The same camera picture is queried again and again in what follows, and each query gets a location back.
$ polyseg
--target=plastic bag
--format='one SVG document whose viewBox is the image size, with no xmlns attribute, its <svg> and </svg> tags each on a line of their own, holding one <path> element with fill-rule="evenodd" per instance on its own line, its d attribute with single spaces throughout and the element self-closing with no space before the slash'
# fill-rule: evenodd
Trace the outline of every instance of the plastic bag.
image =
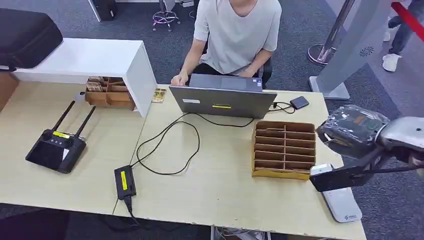
<svg viewBox="0 0 424 240">
<path fill-rule="evenodd" d="M 333 151 L 360 159 L 376 147 L 379 130 L 389 122 L 381 113 L 346 105 L 334 111 L 316 132 Z"/>
</svg>

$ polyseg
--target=person's arm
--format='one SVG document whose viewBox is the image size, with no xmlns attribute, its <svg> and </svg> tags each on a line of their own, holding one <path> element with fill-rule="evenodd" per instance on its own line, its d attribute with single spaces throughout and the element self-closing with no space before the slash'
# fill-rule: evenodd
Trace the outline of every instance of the person's arm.
<svg viewBox="0 0 424 240">
<path fill-rule="evenodd" d="M 251 78 L 267 61 L 277 49 L 278 33 L 280 30 L 281 7 L 275 12 L 269 28 L 268 36 L 262 49 L 256 54 L 251 64 L 242 71 L 239 76 Z"/>
<path fill-rule="evenodd" d="M 195 67 L 199 65 L 200 57 L 202 56 L 203 49 L 205 48 L 205 41 L 198 40 L 193 38 L 193 43 L 191 44 L 190 51 L 188 51 L 187 56 L 185 57 L 184 64 L 182 65 L 181 71 L 179 74 L 189 75 L 193 72 Z"/>
<path fill-rule="evenodd" d="M 262 48 L 256 54 L 251 64 L 244 71 L 240 72 L 239 76 L 251 78 L 270 59 L 272 54 L 272 51 Z"/>
<path fill-rule="evenodd" d="M 194 22 L 193 43 L 185 57 L 181 71 L 171 79 L 171 85 L 184 86 L 189 80 L 189 75 L 193 72 L 195 67 L 199 65 L 200 57 L 202 56 L 203 49 L 209 37 L 209 25 L 206 20 L 208 5 L 206 2 L 205 0 L 200 0 L 199 2 L 196 21 Z"/>
</svg>

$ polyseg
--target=yellow label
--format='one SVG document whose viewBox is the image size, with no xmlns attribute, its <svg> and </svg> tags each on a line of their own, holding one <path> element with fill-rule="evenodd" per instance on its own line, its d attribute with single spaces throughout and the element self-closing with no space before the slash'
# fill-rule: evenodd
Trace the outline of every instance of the yellow label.
<svg viewBox="0 0 424 240">
<path fill-rule="evenodd" d="M 66 135 L 66 134 L 61 133 L 61 132 L 58 132 L 58 131 L 54 131 L 53 132 L 53 135 L 56 135 L 56 136 L 59 136 L 61 138 L 65 138 L 65 139 L 68 139 L 69 138 L 69 135 Z"/>
<path fill-rule="evenodd" d="M 125 172 L 120 172 L 120 178 L 122 179 L 122 189 L 127 190 L 127 179 L 125 178 Z"/>
<path fill-rule="evenodd" d="M 230 105 L 212 105 L 213 108 L 219 108 L 219 109 L 231 109 Z"/>
</svg>

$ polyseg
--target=white t-shirt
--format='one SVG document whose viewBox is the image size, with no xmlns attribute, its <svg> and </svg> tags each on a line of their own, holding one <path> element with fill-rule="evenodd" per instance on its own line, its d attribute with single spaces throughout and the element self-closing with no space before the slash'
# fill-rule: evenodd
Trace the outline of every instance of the white t-shirt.
<svg viewBox="0 0 424 240">
<path fill-rule="evenodd" d="M 281 5 L 278 0 L 257 0 L 251 12 L 240 17 L 230 0 L 200 0 L 194 38 L 208 40 L 206 63 L 221 74 L 237 75 L 261 49 L 277 49 Z"/>
</svg>

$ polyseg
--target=metal stand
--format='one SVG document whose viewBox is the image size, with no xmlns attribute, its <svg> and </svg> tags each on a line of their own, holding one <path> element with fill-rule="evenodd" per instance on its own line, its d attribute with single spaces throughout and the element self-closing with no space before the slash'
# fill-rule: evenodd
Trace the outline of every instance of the metal stand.
<svg viewBox="0 0 424 240">
<path fill-rule="evenodd" d="M 340 13 L 335 20 L 334 25 L 330 31 L 330 34 L 325 41 L 325 44 L 313 45 L 307 50 L 307 58 L 314 64 L 325 66 L 329 64 L 330 59 L 336 53 L 336 49 L 333 47 L 333 44 L 336 40 L 336 36 L 339 33 L 340 29 L 343 27 L 345 20 L 354 5 L 355 0 L 346 0 L 344 1 L 343 6 L 340 9 Z"/>
<path fill-rule="evenodd" d="M 166 24 L 168 25 L 168 32 L 172 32 L 170 23 L 176 20 L 176 23 L 180 24 L 180 19 L 175 12 L 166 10 L 164 0 L 159 0 L 159 4 L 160 11 L 153 14 L 153 31 L 156 31 L 156 24 Z"/>
<path fill-rule="evenodd" d="M 320 93 L 320 89 L 317 84 L 317 77 L 310 76 L 309 77 L 309 86 L 312 89 L 312 92 Z M 342 82 L 339 86 L 334 88 L 334 90 L 330 92 L 323 92 L 324 99 L 328 100 L 349 100 L 351 96 L 349 95 L 348 89 L 345 84 Z"/>
<path fill-rule="evenodd" d="M 333 53 L 332 44 L 335 36 L 340 30 L 352 4 L 355 0 L 346 0 L 337 17 L 331 34 L 319 52 L 317 58 L 310 60 L 314 63 L 328 64 L 318 76 L 309 78 L 309 85 L 314 92 L 324 95 L 325 99 L 348 100 L 349 93 L 344 85 L 358 69 L 362 68 L 367 61 L 379 54 L 382 48 L 384 33 L 387 26 L 387 17 L 391 10 L 391 1 L 372 0 L 361 1 L 353 21 L 339 45 Z"/>
</svg>

